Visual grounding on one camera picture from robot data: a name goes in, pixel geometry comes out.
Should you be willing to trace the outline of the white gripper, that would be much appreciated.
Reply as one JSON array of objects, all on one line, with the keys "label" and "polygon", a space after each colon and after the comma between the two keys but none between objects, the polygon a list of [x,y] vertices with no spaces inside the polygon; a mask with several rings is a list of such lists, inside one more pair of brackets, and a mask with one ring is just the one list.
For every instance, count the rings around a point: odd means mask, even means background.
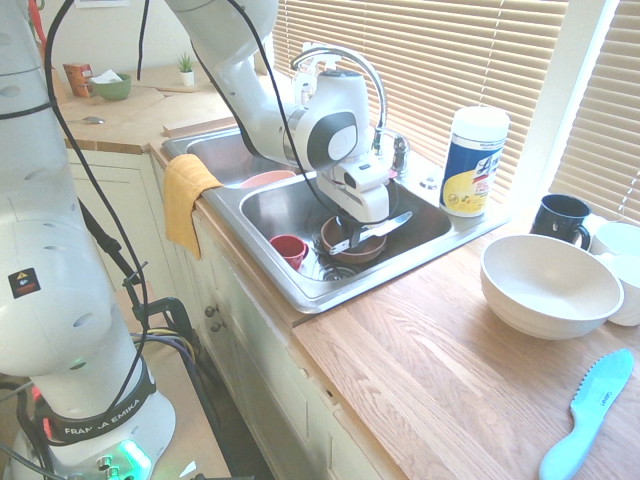
[{"label": "white gripper", "polygon": [[[317,175],[319,189],[349,215],[362,223],[377,224],[389,215],[389,194],[385,183],[389,171],[376,159],[342,161]],[[362,224],[352,226],[338,216],[341,234],[349,237],[349,248],[356,248],[367,231]]]}]

